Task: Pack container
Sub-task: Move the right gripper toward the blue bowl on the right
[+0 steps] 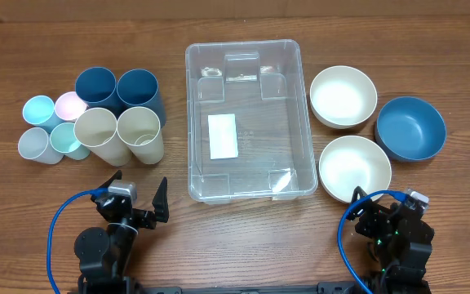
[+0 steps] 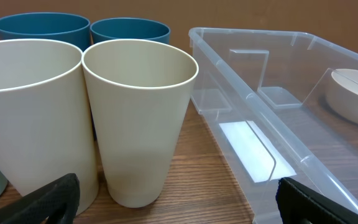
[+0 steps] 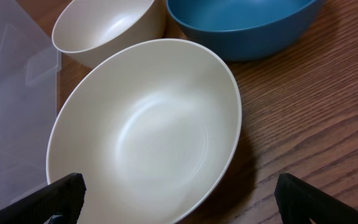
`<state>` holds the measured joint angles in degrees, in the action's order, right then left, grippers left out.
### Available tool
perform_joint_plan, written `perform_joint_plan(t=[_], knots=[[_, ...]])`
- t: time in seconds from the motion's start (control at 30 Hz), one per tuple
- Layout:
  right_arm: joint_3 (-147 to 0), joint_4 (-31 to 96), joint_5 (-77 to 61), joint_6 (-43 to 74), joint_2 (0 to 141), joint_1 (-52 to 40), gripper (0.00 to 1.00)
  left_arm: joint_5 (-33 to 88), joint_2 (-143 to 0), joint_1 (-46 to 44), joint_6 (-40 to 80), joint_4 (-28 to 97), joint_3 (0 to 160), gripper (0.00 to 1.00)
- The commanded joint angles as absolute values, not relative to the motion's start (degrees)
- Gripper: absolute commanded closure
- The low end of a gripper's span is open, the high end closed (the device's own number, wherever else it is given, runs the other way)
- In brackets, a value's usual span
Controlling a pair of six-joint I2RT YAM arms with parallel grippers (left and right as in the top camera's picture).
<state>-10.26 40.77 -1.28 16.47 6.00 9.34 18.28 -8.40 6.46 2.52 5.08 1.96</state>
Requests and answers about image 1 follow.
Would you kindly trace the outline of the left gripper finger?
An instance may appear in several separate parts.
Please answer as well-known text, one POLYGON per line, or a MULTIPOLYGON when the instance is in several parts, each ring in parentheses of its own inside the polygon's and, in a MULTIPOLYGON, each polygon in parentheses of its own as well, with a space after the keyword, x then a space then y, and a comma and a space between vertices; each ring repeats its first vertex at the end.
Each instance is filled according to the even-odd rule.
POLYGON ((157 222, 167 223, 169 220, 167 186, 167 178, 163 177, 152 201, 153 212, 157 222))
POLYGON ((101 196, 101 194, 107 193, 109 190, 109 186, 113 183, 113 181, 121 180, 121 178, 122 178, 122 171, 117 170, 107 181, 105 181, 102 185, 100 185, 97 189, 95 189, 91 193, 91 201, 95 201, 101 196))

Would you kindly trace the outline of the mint green small cup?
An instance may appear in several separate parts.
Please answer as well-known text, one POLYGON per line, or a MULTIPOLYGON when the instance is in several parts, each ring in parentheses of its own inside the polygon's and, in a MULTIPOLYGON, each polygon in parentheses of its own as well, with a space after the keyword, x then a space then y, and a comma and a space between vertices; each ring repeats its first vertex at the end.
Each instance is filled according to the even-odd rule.
POLYGON ((56 126, 51 132, 50 142, 59 153, 73 160, 83 160, 90 155, 90 150, 77 139, 74 127, 74 122, 63 122, 56 126))

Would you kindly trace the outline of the cream bowl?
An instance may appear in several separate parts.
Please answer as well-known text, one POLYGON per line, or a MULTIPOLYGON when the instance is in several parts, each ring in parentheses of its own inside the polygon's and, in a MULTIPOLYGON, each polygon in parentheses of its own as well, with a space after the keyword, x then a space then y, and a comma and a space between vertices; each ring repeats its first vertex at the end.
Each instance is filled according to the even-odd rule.
POLYGON ((342 203, 350 203, 360 186, 367 194, 386 190, 392 179, 387 154, 362 136, 341 136, 331 141, 319 158, 319 178, 324 190, 342 203))
POLYGON ((314 116, 334 129, 348 129, 365 122, 375 111, 378 93, 361 70, 336 65, 322 70, 309 92, 314 116))

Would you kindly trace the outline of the pink small cup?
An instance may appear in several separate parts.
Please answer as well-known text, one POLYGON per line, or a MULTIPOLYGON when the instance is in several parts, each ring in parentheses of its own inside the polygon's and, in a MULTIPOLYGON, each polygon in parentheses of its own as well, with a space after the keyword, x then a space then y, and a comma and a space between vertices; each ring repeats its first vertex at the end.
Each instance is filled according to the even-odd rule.
POLYGON ((76 122, 88 105, 75 91, 62 94, 55 102, 55 114, 66 122, 76 122))

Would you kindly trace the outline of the grey small cup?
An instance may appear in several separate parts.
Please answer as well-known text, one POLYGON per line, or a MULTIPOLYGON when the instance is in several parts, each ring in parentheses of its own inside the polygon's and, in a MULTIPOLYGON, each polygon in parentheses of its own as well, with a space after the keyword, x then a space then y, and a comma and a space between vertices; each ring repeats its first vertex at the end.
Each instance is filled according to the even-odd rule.
POLYGON ((52 147, 50 134, 40 127, 23 133, 18 142, 18 152, 24 159, 45 164, 57 164, 64 157, 52 147))

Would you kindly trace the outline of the blue bowl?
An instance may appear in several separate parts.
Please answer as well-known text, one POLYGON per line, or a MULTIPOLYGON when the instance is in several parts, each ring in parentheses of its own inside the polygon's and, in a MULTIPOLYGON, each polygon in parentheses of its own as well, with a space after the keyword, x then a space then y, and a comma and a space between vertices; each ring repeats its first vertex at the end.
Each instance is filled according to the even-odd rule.
POLYGON ((434 158, 443 149, 446 138, 446 123, 438 110, 413 96, 387 102, 375 124, 377 144, 390 158, 400 162, 434 158))

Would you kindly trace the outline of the light blue small cup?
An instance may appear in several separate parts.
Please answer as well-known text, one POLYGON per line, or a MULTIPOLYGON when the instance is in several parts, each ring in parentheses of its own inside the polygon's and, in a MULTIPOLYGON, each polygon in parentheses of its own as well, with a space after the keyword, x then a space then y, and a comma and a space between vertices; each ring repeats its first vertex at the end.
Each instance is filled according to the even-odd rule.
POLYGON ((64 122, 55 113, 55 103, 49 96, 30 98, 22 109, 22 116, 28 124, 40 127, 48 133, 64 122))

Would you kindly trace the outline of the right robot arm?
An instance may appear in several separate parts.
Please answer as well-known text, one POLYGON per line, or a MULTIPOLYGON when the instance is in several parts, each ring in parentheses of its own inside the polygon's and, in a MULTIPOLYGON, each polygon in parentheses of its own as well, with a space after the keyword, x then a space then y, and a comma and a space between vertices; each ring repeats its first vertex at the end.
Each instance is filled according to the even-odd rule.
POLYGON ((337 246, 356 281, 355 293, 431 293, 423 279, 434 237, 434 229, 422 220, 428 202, 427 196, 413 189, 371 194, 359 186, 354 189, 337 229, 337 246), (357 274, 344 251, 344 225, 354 220, 358 220, 355 231, 371 239, 368 250, 381 267, 368 277, 357 274))

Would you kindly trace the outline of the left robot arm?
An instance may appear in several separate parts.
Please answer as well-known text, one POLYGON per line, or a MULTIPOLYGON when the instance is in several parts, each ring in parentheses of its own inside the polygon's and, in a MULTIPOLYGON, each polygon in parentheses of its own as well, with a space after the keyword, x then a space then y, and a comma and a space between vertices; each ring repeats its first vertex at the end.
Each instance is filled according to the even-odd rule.
POLYGON ((96 211, 108 222, 106 228, 83 230, 74 243, 79 259, 80 293, 140 294, 145 290, 134 278, 125 275, 131 250, 140 229, 155 229, 169 220, 167 178, 163 178, 152 201, 153 210, 134 207, 135 183, 122 179, 117 171, 91 196, 96 211))

